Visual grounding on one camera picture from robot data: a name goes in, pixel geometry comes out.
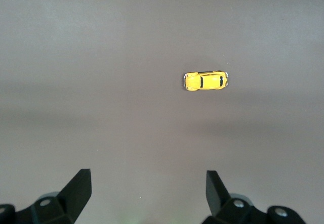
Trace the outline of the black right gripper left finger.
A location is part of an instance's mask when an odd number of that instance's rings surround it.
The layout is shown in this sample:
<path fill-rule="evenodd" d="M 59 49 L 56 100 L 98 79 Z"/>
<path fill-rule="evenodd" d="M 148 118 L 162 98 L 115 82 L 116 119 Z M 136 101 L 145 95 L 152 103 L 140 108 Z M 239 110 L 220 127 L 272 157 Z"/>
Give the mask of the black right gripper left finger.
<path fill-rule="evenodd" d="M 1 223 L 75 223 L 91 194 L 91 170 L 81 169 L 60 192 L 44 194 L 23 210 L 1 204 Z"/>

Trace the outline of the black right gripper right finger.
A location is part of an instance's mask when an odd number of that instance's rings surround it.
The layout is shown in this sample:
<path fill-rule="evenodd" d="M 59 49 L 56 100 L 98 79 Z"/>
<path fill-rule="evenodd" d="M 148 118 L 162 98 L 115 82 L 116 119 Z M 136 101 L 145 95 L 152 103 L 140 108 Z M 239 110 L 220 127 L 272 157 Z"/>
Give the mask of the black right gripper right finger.
<path fill-rule="evenodd" d="M 204 223 L 304 223 L 303 218 L 285 206 L 270 206 L 266 212 L 257 209 L 242 195 L 230 195 L 214 170 L 206 175 L 206 198 L 211 215 Z"/>

